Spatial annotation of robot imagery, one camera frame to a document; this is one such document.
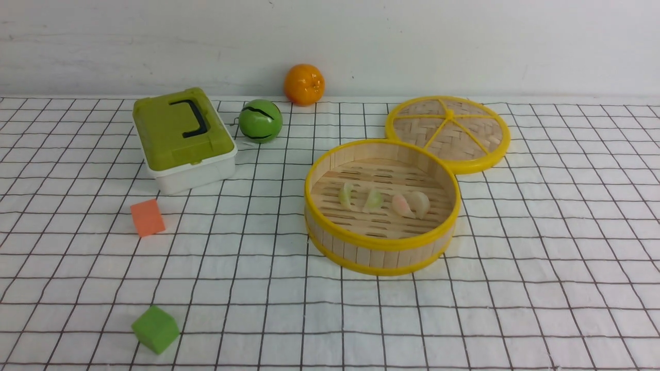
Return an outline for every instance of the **black handle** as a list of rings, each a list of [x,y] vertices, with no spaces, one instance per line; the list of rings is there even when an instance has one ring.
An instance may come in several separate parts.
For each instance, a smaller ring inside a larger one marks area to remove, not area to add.
[[[196,135],[201,135],[201,134],[206,133],[209,130],[209,127],[207,126],[206,122],[204,121],[204,116],[202,116],[202,113],[199,111],[199,108],[197,108],[197,106],[195,105],[195,103],[192,100],[184,99],[184,100],[180,100],[178,102],[172,102],[172,103],[170,103],[170,106],[173,106],[175,104],[181,104],[181,103],[188,103],[188,105],[190,106],[190,109],[193,110],[193,114],[195,114],[195,118],[197,119],[197,122],[199,123],[199,129],[183,133],[183,137],[184,138],[190,138],[190,137],[194,137]]]

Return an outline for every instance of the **white box base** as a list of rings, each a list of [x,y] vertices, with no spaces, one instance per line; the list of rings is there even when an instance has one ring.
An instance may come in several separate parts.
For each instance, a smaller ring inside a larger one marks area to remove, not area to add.
[[[222,119],[220,119],[220,122],[222,123],[223,128],[227,130],[227,126],[225,126]],[[151,170],[147,157],[145,156],[145,150],[142,148],[142,141],[138,140],[138,142],[140,143],[140,149],[142,150],[142,155],[147,164],[147,170],[156,180],[160,192],[164,195],[173,195],[192,188],[205,186],[213,182],[219,182],[231,178],[234,175],[234,172],[236,171],[236,161],[234,158],[238,152],[238,146],[231,135],[229,135],[229,138],[234,144],[234,149],[232,149],[231,152],[207,158],[198,164],[184,164],[163,171]]]
[[[236,170],[233,156],[206,165],[189,166],[191,168],[187,170],[168,175],[159,176],[159,172],[151,169],[149,171],[156,179],[160,192],[164,195],[173,195],[192,188],[225,180],[234,175],[234,171]]]

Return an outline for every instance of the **orange fruit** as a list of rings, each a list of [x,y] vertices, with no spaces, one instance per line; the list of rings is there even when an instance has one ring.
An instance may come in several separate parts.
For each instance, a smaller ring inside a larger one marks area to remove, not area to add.
[[[286,97],[297,106],[309,106],[321,99],[325,92],[325,79],[313,65],[291,67],[284,80]]]

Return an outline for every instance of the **bamboo steamer lid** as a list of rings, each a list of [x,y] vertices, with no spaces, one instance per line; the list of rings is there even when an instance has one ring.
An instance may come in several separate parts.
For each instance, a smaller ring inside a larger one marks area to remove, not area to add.
[[[387,117],[388,139],[422,147],[454,174],[489,169],[506,154],[511,134],[495,112],[470,100],[426,96],[403,102]]]

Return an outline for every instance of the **yellow rim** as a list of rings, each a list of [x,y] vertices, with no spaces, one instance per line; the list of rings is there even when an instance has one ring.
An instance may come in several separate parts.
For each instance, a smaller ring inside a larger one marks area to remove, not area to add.
[[[353,261],[349,261],[344,259],[343,257],[340,257],[321,244],[319,240],[316,239],[316,236],[312,233],[310,230],[310,226],[307,225],[307,235],[310,237],[310,240],[314,244],[314,246],[323,254],[325,255],[328,259],[331,261],[334,261],[336,264],[341,265],[342,267],[346,269],[350,269],[351,271],[356,271],[358,273],[363,273],[365,275],[375,275],[375,276],[400,276],[400,275],[407,275],[408,273],[412,273],[415,271],[418,271],[422,268],[425,268],[433,262],[437,261],[438,258],[447,250],[449,247],[449,243],[451,242],[452,236],[449,237],[449,240],[445,243],[444,246],[442,246],[442,249],[436,254],[434,254],[432,257],[429,257],[427,260],[424,260],[420,263],[414,264],[414,265],[409,265],[407,267],[402,267],[402,268],[374,268],[374,267],[366,267],[364,265],[359,265]]]
[[[454,187],[454,196],[456,200],[453,209],[451,210],[451,214],[449,215],[447,220],[445,220],[441,225],[435,227],[435,229],[430,230],[427,233],[420,234],[419,236],[401,238],[398,240],[386,240],[383,238],[363,236],[361,234],[351,232],[349,230],[341,228],[337,224],[331,222],[327,217],[325,217],[325,215],[323,215],[321,211],[316,207],[316,205],[314,205],[314,203],[312,202],[312,191],[310,189],[311,175],[314,173],[314,170],[316,170],[317,166],[328,156],[331,156],[333,153],[347,147],[364,145],[368,143],[386,143],[386,144],[407,147],[423,154],[424,156],[427,156],[431,161],[434,161],[436,164],[440,165],[447,172],[447,175],[451,179],[451,184]],[[322,227],[322,229],[328,231],[334,237],[337,237],[344,242],[348,242],[349,244],[371,250],[401,251],[401,250],[414,249],[424,245],[428,245],[434,240],[437,240],[438,238],[442,237],[451,228],[451,226],[455,224],[456,219],[458,218],[458,212],[461,206],[461,192],[459,191],[456,177],[453,175],[451,170],[437,157],[433,156],[430,152],[420,147],[400,141],[391,141],[388,139],[365,139],[361,141],[350,142],[345,145],[341,145],[339,147],[335,147],[330,151],[327,151],[323,156],[321,156],[321,158],[319,158],[318,160],[316,160],[316,162],[314,162],[314,165],[312,165],[312,168],[310,169],[310,172],[307,174],[307,178],[305,179],[305,206],[307,207],[307,210],[310,212],[314,221],[316,221],[316,223],[318,223]]]
[[[468,103],[474,107],[480,108],[481,110],[484,110],[484,112],[488,113],[490,116],[484,116],[484,115],[461,115],[461,116],[454,116],[453,114],[448,114],[448,115],[405,115],[399,117],[399,112],[403,109],[406,108],[407,106],[421,102],[423,100],[437,100],[440,102],[442,107],[447,111],[447,106],[445,105],[444,101],[445,100],[451,100],[454,102],[462,102],[462,103]],[[495,166],[501,159],[506,155],[506,151],[509,148],[509,144],[511,143],[511,133],[509,132],[509,127],[506,125],[506,122],[502,120],[500,115],[495,113],[495,111],[491,110],[490,108],[473,102],[468,99],[462,99],[462,98],[456,98],[453,96],[423,96],[421,98],[415,98],[408,100],[406,102],[401,103],[398,105],[392,112],[387,115],[387,120],[385,121],[385,136],[388,139],[394,140],[401,142],[401,139],[397,135],[397,132],[394,130],[394,121],[399,118],[438,118],[438,119],[443,119],[443,123],[441,126],[438,127],[436,132],[433,134],[431,139],[427,142],[425,147],[428,147],[432,141],[436,139],[436,136],[440,133],[440,130],[444,127],[444,125],[447,122],[452,122],[453,124],[457,125],[460,127],[463,131],[466,132],[466,134],[477,143],[477,145],[486,153],[486,156],[482,158],[477,158],[474,160],[469,160],[469,161],[452,161],[452,160],[444,160],[441,159],[444,164],[447,165],[447,167],[454,173],[454,174],[472,174],[475,172],[482,172],[486,169],[489,169],[493,166]],[[497,123],[500,125],[500,129],[502,130],[502,142],[500,145],[497,147],[495,151],[488,152],[483,144],[478,141],[474,135],[467,129],[465,129],[460,123],[456,121],[457,118],[490,118],[494,119],[497,121]]]

